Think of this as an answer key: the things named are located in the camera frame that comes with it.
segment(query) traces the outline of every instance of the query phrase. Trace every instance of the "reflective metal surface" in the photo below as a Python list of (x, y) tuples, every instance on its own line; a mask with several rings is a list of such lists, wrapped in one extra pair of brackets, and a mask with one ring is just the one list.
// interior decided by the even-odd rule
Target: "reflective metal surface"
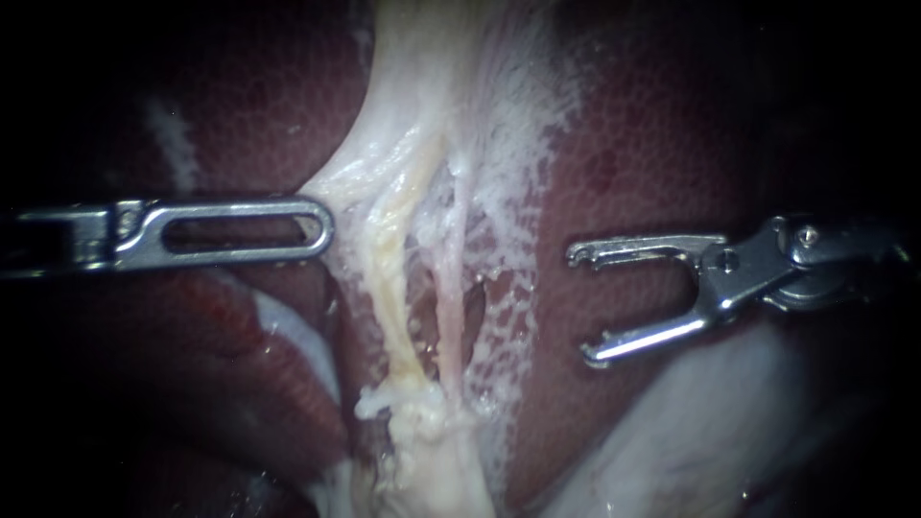
[[(172, 250), (164, 241), (166, 227), (179, 221), (266, 217), (292, 217), (310, 222), (316, 236), (290, 246), (195, 251)], [(0, 278), (302, 261), (326, 251), (335, 233), (329, 210), (303, 197), (181, 202), (123, 200), (106, 205), (32, 210), (17, 215), (15, 221), (23, 225), (64, 226), (68, 254), (54, 264), (0, 269)]]
[(721, 235), (613, 237), (574, 243), (566, 251), (570, 267), (589, 263), (594, 270), (654, 259), (678, 259), (697, 280), (697, 299), (685, 315), (618, 333), (604, 332), (602, 344), (581, 351), (593, 367), (607, 367), (639, 351), (666, 345), (726, 323), (749, 302), (784, 311), (820, 309), (864, 296), (854, 265), (879, 263), (899, 253), (898, 235), (878, 225), (838, 227), (814, 224), (809, 217), (769, 219), (753, 236), (728, 245)]

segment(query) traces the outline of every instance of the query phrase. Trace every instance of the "metal instrument jaw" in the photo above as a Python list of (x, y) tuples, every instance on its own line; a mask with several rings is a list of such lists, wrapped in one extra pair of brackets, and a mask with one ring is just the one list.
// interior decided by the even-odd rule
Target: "metal instrument jaw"
[[(292, 217), (310, 227), (309, 243), (282, 247), (231, 247), (175, 251), (164, 231), (187, 220)], [(65, 227), (62, 262), (15, 267), (0, 265), (2, 278), (30, 278), (93, 271), (139, 271), (255, 262), (302, 261), (316, 257), (333, 240), (333, 217), (314, 200), (269, 197), (255, 200), (122, 200), (101, 205), (72, 205), (22, 212), (13, 224), (60, 224)]]
[(728, 245), (719, 234), (613, 237), (573, 243), (571, 268), (594, 270), (653, 259), (678, 259), (697, 281), (697, 299), (679, 317), (619, 333), (602, 333), (602, 344), (581, 350), (597, 368), (659, 345), (671, 344), (733, 320), (752, 301), (784, 311), (819, 309), (868, 291), (855, 283), (857, 265), (894, 258), (908, 264), (901, 236), (874, 223), (823, 224), (810, 216), (770, 218), (748, 239)]

